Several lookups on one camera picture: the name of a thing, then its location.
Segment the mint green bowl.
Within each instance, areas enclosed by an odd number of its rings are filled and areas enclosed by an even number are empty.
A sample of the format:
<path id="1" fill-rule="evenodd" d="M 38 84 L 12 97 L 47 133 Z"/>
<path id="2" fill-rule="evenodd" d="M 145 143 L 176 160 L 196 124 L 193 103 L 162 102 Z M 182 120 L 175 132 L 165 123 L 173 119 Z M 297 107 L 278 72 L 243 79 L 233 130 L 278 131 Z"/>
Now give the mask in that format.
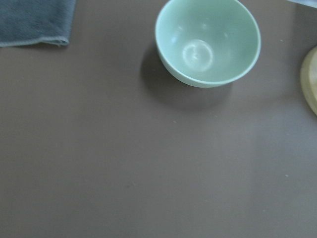
<path id="1" fill-rule="evenodd" d="M 159 58 L 177 80 L 213 88 L 234 82 L 256 64 L 259 26 L 237 0 L 170 0 L 155 24 Z"/>

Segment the grey folded cloth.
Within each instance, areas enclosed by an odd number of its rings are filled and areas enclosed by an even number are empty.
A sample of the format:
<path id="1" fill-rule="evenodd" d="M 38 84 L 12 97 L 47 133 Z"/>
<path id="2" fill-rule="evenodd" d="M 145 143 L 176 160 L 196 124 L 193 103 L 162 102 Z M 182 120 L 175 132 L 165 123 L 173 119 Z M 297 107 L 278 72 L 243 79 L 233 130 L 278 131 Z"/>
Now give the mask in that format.
<path id="1" fill-rule="evenodd" d="M 0 46 L 67 46 L 75 6 L 75 0 L 2 0 Z"/>

